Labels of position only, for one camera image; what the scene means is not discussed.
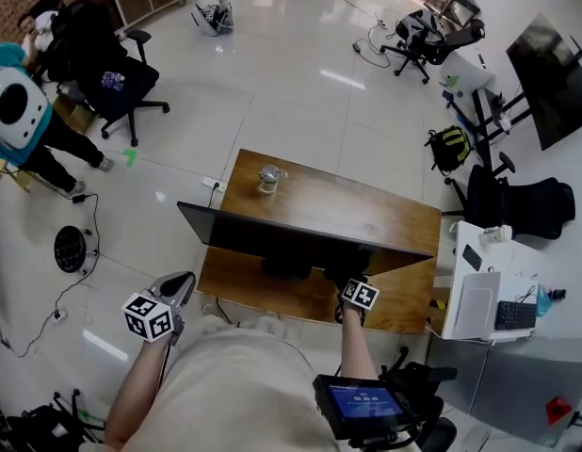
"smartphone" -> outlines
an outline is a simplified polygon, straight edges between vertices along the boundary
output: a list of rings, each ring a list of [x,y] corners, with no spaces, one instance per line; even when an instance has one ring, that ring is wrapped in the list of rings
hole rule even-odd
[[[479,271],[483,260],[473,248],[471,248],[469,245],[465,246],[464,251],[462,252],[462,257],[469,265],[474,268],[475,271]]]

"blue screen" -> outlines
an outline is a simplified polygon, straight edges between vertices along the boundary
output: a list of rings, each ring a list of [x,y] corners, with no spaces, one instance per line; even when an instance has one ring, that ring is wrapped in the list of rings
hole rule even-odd
[[[346,418],[389,417],[402,414],[384,388],[330,385],[341,413]]]

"black and yellow backpack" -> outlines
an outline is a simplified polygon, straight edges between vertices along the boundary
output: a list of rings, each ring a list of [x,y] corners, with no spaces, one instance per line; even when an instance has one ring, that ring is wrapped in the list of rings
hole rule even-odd
[[[452,125],[442,132],[429,131],[429,140],[425,144],[433,151],[433,166],[447,176],[464,164],[471,152],[469,136],[458,125]]]

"black hair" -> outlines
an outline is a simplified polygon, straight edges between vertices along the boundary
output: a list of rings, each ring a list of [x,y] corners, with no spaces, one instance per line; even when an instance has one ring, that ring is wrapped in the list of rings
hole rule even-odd
[[[19,20],[17,21],[17,28],[21,27],[21,23],[27,17],[31,17],[32,19],[34,18],[34,16],[31,13],[29,13],[29,12],[24,13],[21,17],[19,17]]]

